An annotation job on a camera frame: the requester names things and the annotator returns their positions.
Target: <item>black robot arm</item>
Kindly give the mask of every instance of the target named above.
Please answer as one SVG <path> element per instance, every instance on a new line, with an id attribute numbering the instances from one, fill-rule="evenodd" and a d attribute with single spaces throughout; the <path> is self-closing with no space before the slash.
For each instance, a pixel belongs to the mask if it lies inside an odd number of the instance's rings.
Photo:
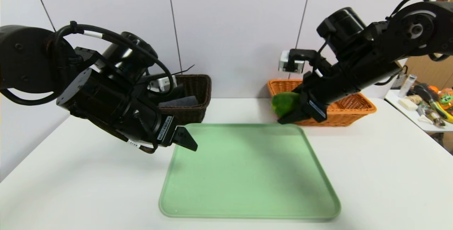
<path id="1" fill-rule="evenodd" d="M 428 54 L 433 61 L 442 61 L 452 55 L 453 3 L 422 0 L 401 9 L 408 1 L 401 2 L 386 21 L 369 26 L 350 7 L 327 17 L 317 32 L 335 53 L 334 65 L 321 56 L 324 46 L 319 51 L 291 50 L 289 55 L 297 57 L 289 57 L 288 65 L 295 59 L 307 60 L 314 72 L 307 72 L 294 90 L 301 95 L 300 107 L 279 122 L 310 117 L 323 122 L 331 103 L 395 75 L 401 68 L 397 60 Z"/>
<path id="2" fill-rule="evenodd" d="M 112 44 L 100 54 L 75 48 L 64 40 L 70 34 L 89 35 Z M 143 39 L 129 32 L 121 35 L 92 25 L 71 22 L 56 33 L 49 30 L 7 25 L 0 27 L 0 92 L 22 105 L 57 100 L 71 115 L 88 119 L 98 127 L 129 142 L 142 151 L 154 153 L 158 146 L 172 143 L 197 150 L 197 143 L 184 127 L 177 127 L 172 115 L 156 106 L 174 87 L 171 73 L 157 53 Z M 169 77 L 170 89 L 153 92 L 143 82 L 157 64 Z M 99 72 L 90 68 L 95 65 Z M 39 100 L 24 100 L 9 91 L 48 93 Z"/>

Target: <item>white label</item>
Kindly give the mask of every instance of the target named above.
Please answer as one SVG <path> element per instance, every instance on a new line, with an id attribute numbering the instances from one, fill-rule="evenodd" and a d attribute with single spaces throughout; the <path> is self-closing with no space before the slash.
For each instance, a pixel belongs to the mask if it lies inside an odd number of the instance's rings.
<path id="1" fill-rule="evenodd" d="M 162 140 L 162 138 L 164 138 L 165 133 L 167 133 L 167 129 L 168 129 L 172 119 L 173 119 L 172 116 L 168 116 L 167 119 L 165 119 L 164 125 L 162 126 L 162 129 L 160 130 L 160 133 L 157 136 L 157 140 Z"/>
<path id="2" fill-rule="evenodd" d="M 325 118 L 326 117 L 326 114 L 321 110 L 319 109 L 318 106 L 316 106 L 316 104 L 314 104 L 314 102 L 312 102 L 311 100 L 309 101 L 309 104 L 323 117 Z"/>

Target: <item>orange object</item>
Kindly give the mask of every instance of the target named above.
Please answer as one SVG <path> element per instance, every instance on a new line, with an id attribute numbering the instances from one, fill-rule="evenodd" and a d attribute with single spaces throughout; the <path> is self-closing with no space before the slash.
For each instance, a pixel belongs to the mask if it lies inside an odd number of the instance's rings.
<path id="1" fill-rule="evenodd" d="M 292 91 L 301 83 L 301 79 L 270 80 L 267 83 L 267 87 L 271 96 L 275 96 L 281 92 Z M 300 126 L 346 127 L 361 117 L 376 111 L 374 104 L 361 93 L 356 93 L 331 104 L 327 108 L 326 121 L 318 123 L 314 119 L 307 119 L 294 124 Z"/>
<path id="2" fill-rule="evenodd" d="M 436 86 L 428 86 L 428 88 L 432 89 L 436 93 L 439 93 L 439 89 Z"/>

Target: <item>green object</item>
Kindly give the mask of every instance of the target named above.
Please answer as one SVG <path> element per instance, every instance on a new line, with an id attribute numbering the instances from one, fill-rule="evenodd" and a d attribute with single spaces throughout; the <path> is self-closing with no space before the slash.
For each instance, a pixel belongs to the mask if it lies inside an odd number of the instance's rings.
<path id="1" fill-rule="evenodd" d="M 294 92 L 282 92 L 272 97 L 272 110 L 277 116 L 282 117 L 286 113 L 296 109 L 299 105 L 300 95 Z"/>
<path id="2" fill-rule="evenodd" d="M 296 125 L 189 124 L 159 206 L 169 217 L 331 219 L 340 201 Z"/>

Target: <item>brown wicker basket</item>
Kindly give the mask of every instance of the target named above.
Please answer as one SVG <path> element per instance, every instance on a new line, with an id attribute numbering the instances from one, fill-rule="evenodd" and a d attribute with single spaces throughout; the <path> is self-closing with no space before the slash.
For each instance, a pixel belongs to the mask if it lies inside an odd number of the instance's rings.
<path id="1" fill-rule="evenodd" d="M 267 83 L 267 87 L 271 96 L 275 96 L 280 92 L 292 91 L 301 82 L 302 80 L 300 79 L 270 80 Z M 346 127 L 361 117 L 375 113 L 376 111 L 377 109 L 374 104 L 361 93 L 356 93 L 331 104 L 327 108 L 327 121 L 318 123 L 314 119 L 307 119 L 296 122 L 295 124 L 301 126 Z"/>
<path id="2" fill-rule="evenodd" d="M 159 107 L 165 114 L 172 114 L 178 125 L 201 123 L 211 101 L 211 78 L 208 75 L 177 75 L 176 82 L 183 84 L 184 96 L 195 96 L 198 105 L 189 107 Z"/>

